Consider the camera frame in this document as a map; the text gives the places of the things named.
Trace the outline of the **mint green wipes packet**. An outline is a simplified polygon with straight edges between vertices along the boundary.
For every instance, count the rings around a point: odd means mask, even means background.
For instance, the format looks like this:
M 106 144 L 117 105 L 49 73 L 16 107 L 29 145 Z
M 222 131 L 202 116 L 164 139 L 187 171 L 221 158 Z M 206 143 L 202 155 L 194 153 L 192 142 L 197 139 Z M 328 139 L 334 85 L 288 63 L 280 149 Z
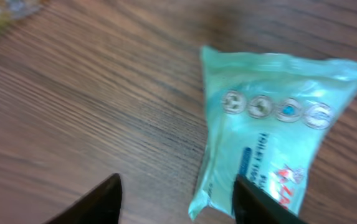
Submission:
M 234 215 L 237 176 L 298 215 L 326 133 L 357 95 L 357 62 L 201 49 L 208 137 L 191 219 Z

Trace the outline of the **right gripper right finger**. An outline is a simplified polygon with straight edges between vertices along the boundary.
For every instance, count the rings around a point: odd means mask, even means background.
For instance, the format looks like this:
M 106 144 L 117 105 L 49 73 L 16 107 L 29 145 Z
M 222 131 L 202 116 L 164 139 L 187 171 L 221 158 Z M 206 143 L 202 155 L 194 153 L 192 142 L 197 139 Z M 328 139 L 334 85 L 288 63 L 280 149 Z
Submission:
M 234 182 L 232 208 L 236 224 L 307 224 L 241 175 Z

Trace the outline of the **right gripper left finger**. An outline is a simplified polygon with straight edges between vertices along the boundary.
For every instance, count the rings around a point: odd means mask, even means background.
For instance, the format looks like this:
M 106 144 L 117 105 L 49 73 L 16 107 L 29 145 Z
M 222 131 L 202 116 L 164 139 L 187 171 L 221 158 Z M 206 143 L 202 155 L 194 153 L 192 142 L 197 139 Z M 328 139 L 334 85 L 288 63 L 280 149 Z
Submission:
M 112 174 L 46 224 L 119 224 L 123 186 Z

